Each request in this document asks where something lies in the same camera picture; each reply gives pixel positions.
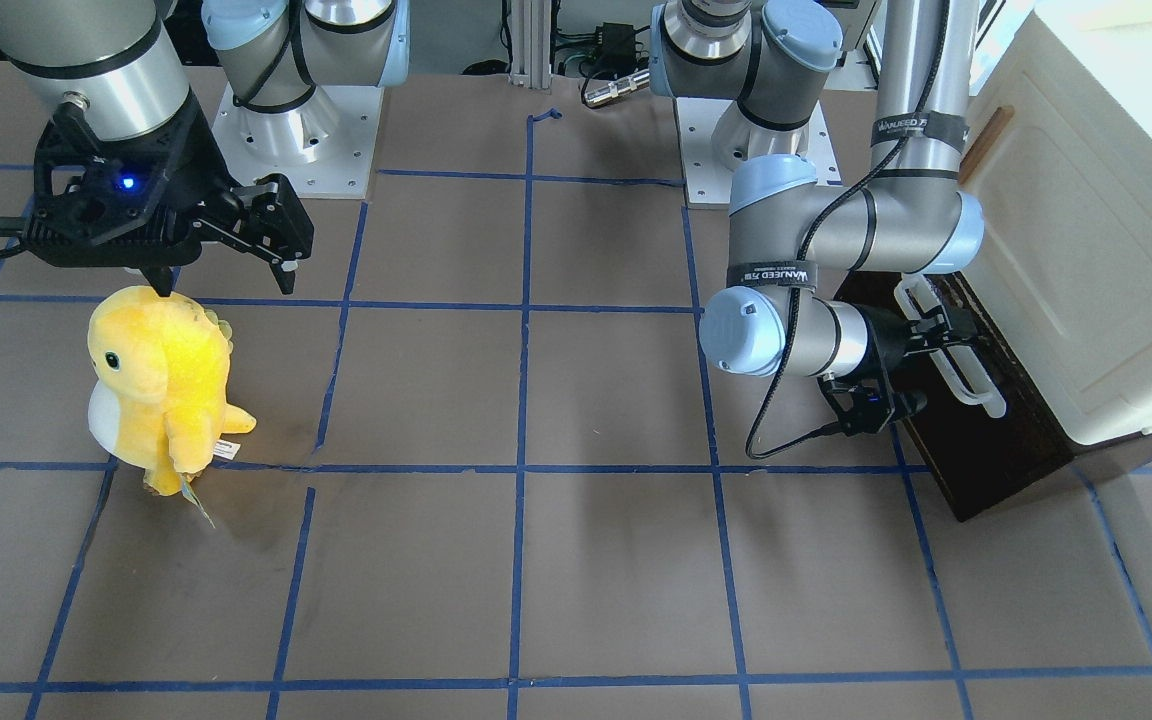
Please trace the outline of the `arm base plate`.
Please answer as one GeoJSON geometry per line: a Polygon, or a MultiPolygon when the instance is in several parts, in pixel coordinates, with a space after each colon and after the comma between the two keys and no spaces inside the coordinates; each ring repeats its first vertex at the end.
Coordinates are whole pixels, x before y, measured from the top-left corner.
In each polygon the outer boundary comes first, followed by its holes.
{"type": "Polygon", "coordinates": [[[755,126],[732,100],[677,97],[675,109],[690,209],[727,209],[733,172],[758,156],[804,156],[818,184],[842,184],[820,104],[806,124],[788,132],[755,126]]]}
{"type": "Polygon", "coordinates": [[[271,173],[291,179],[301,199],[365,199],[384,88],[320,86],[283,114],[237,108],[225,88],[212,132],[242,184],[271,173]]]}

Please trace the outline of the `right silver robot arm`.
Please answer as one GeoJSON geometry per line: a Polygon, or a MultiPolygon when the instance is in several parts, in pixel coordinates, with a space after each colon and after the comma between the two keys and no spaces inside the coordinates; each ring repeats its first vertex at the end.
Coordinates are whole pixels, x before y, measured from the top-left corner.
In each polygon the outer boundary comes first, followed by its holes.
{"type": "Polygon", "coordinates": [[[230,86],[210,126],[152,1],[0,1],[0,50],[50,109],[26,219],[0,237],[60,268],[132,270],[157,295],[223,243],[293,291],[314,247],[300,191],[355,160],[329,88],[402,85],[406,1],[205,1],[230,86]]]}

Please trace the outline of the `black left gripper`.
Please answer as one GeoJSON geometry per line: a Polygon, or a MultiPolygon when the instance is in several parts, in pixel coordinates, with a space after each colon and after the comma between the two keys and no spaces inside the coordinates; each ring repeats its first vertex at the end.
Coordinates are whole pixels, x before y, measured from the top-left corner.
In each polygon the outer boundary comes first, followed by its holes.
{"type": "Polygon", "coordinates": [[[856,378],[878,379],[896,373],[909,348],[947,348],[980,338],[972,311],[964,306],[932,306],[909,320],[882,306],[856,305],[867,328],[867,351],[856,366],[856,378]]]}

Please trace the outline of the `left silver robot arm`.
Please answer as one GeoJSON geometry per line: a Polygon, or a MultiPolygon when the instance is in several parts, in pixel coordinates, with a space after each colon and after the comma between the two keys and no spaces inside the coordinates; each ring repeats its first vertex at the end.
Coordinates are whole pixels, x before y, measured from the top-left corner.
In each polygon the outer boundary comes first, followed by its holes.
{"type": "MultiPolygon", "coordinates": [[[[749,149],[728,202],[726,287],[699,336],[710,364],[742,376],[844,377],[899,361],[901,316],[823,300],[819,270],[945,274],[977,255],[983,211],[957,184],[967,141],[975,1],[890,1],[870,131],[872,176],[819,184],[794,150],[749,149]]],[[[844,47],[814,1],[668,1],[652,18],[652,90],[733,103],[741,129],[806,127],[844,47]]]]}

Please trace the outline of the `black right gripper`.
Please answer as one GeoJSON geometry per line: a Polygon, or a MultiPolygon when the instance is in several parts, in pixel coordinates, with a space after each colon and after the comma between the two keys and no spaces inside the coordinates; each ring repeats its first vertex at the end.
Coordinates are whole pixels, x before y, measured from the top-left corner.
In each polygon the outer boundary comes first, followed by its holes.
{"type": "Polygon", "coordinates": [[[41,132],[20,245],[54,266],[137,268],[166,300],[180,265],[200,256],[200,232],[256,256],[291,295],[298,263],[314,249],[314,223],[291,179],[273,173],[236,187],[195,94],[131,141],[100,141],[86,115],[60,103],[41,132]]]}

